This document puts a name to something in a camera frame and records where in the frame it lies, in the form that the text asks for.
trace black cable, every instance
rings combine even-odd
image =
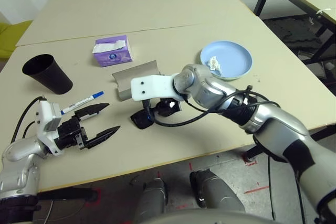
[[[35,123],[35,121],[32,121],[27,125],[27,127],[25,128],[25,131],[23,132],[22,138],[26,137],[26,134],[27,134],[27,131],[28,131],[29,127],[34,123]]]
[[[195,110],[198,110],[198,111],[201,111],[201,112],[205,112],[206,111],[206,110],[199,109],[195,105],[189,103],[188,100],[185,100],[185,102],[186,102],[186,104],[188,104],[190,107],[194,108]]]
[[[222,103],[224,103],[225,101],[227,101],[228,99],[230,99],[231,97],[234,97],[235,95],[237,94],[242,94],[242,93],[250,93],[251,91],[247,91],[247,90],[238,90],[236,92],[233,92],[232,94],[226,96],[226,97],[223,97],[219,100],[219,102],[217,102],[215,105],[213,105],[212,107],[210,107],[208,110],[206,110],[205,112],[203,112],[202,114],[196,116],[195,118],[192,118],[190,120],[187,120],[187,121],[184,121],[184,122],[181,122],[181,123],[163,123],[163,122],[160,122],[158,121],[157,119],[155,119],[155,116],[152,114],[152,111],[151,111],[151,108],[150,108],[150,102],[146,102],[148,100],[144,100],[143,101],[143,105],[144,105],[144,108],[146,109],[147,111],[147,114],[148,116],[151,118],[151,120],[160,125],[160,126],[164,126],[164,127],[179,127],[179,126],[183,126],[183,125],[186,125],[186,124],[190,124],[190,123],[193,123],[199,119],[201,119],[202,117],[208,115],[209,113],[214,113],[214,111],[216,111],[216,108],[218,106],[220,106]]]
[[[296,182],[296,188],[298,190],[298,195],[299,195],[299,202],[300,202],[302,223],[306,224],[306,218],[305,218],[305,213],[304,213],[304,208],[303,208],[303,202],[302,202],[302,195],[301,195],[300,185],[299,185],[299,183],[298,183],[298,181],[296,179],[295,179],[295,182]]]
[[[254,106],[257,106],[257,105],[261,105],[261,104],[274,104],[275,106],[280,107],[280,105],[278,103],[276,103],[276,102],[273,102],[273,101],[262,101],[262,102],[255,102],[255,103],[251,103],[251,104],[248,104],[248,105],[245,105],[245,106],[239,106],[239,107],[235,107],[235,108],[231,108],[231,109],[217,110],[217,111],[214,111],[213,113],[225,113],[225,112],[228,112],[228,111],[240,110],[240,109],[243,109],[243,108],[254,107]]]
[[[269,186],[269,199],[271,201],[271,211],[273,220],[275,220],[275,212],[273,209],[273,199],[272,199],[272,185],[271,185],[271,157],[268,156],[268,186]]]
[[[16,125],[16,127],[15,127],[15,131],[14,131],[14,134],[13,134],[13,137],[12,137],[12,140],[11,140],[11,143],[14,143],[15,138],[16,138],[16,136],[17,136],[17,133],[18,133],[18,131],[19,131],[19,129],[20,129],[21,123],[22,123],[22,121],[23,121],[23,118],[24,118],[25,115],[27,114],[27,112],[28,112],[28,110],[30,109],[30,107],[32,107],[33,104],[34,104],[35,102],[37,102],[37,101],[41,101],[41,100],[45,100],[45,98],[44,98],[44,97],[37,97],[37,98],[33,99],[33,100],[31,101],[31,103],[27,106],[27,108],[23,111],[23,113],[22,113],[22,115],[21,115],[21,117],[20,117],[20,119],[19,119],[19,121],[17,122],[17,125]]]

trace pen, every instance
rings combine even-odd
[[[68,113],[69,111],[74,110],[74,109],[78,108],[79,106],[82,106],[83,104],[85,104],[89,101],[92,101],[93,99],[96,99],[97,97],[99,97],[103,94],[104,94],[104,91],[100,91],[100,92],[98,92],[96,94],[93,94],[93,95],[91,95],[91,96],[89,96],[89,97],[87,97],[87,98],[85,98],[85,99],[83,99],[79,102],[76,102],[76,103],[70,105],[69,107],[67,107],[65,109],[62,109],[61,114],[64,115],[64,114]]]

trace blue plate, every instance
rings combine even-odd
[[[206,45],[201,51],[202,64],[207,66],[212,56],[216,56],[222,74],[215,70],[211,72],[222,79],[237,79],[245,75],[253,64],[251,54],[243,46],[231,41],[216,41]]]

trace cable connector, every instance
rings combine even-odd
[[[151,100],[150,99],[142,100],[142,106],[143,106],[144,109],[150,108],[151,107]]]

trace blue pen cap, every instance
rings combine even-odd
[[[96,93],[96,94],[93,94],[92,96],[93,96],[93,98],[95,99],[95,98],[101,96],[102,94],[104,94],[104,91],[100,91],[100,92],[98,92],[98,93]]]

